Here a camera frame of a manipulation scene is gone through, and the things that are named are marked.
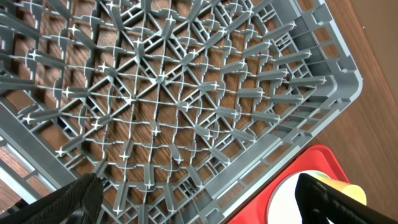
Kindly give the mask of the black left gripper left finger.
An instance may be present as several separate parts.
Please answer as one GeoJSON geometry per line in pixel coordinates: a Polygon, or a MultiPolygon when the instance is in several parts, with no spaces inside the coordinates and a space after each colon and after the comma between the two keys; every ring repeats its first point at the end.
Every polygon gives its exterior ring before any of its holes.
{"type": "Polygon", "coordinates": [[[1,218],[1,224],[96,223],[101,211],[104,185],[95,173],[79,179],[38,201],[1,218]]]}

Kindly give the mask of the yellow plastic cup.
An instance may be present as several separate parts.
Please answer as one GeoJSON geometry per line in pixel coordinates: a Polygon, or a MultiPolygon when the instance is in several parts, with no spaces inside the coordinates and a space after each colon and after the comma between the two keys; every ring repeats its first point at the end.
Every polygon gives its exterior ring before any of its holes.
{"type": "Polygon", "coordinates": [[[325,173],[317,170],[306,170],[305,173],[322,181],[323,183],[329,185],[330,187],[333,187],[334,189],[351,197],[352,199],[355,199],[357,202],[363,205],[367,205],[366,194],[360,186],[332,179],[325,173]]]}

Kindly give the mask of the light blue round plate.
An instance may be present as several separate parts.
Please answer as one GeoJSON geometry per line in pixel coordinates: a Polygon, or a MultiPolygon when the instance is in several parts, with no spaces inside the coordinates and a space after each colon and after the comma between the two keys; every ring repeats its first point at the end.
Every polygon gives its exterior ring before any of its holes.
{"type": "Polygon", "coordinates": [[[295,199],[295,188],[300,174],[330,178],[317,170],[305,170],[288,175],[271,194],[267,206],[268,224],[302,224],[302,217],[295,199]]]}

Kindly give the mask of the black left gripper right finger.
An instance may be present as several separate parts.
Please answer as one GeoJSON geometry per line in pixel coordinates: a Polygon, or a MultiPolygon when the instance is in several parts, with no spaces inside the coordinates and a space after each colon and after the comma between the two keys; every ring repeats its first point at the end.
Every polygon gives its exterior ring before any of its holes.
{"type": "Polygon", "coordinates": [[[300,174],[295,199],[303,224],[397,224],[309,174],[300,174]]]}

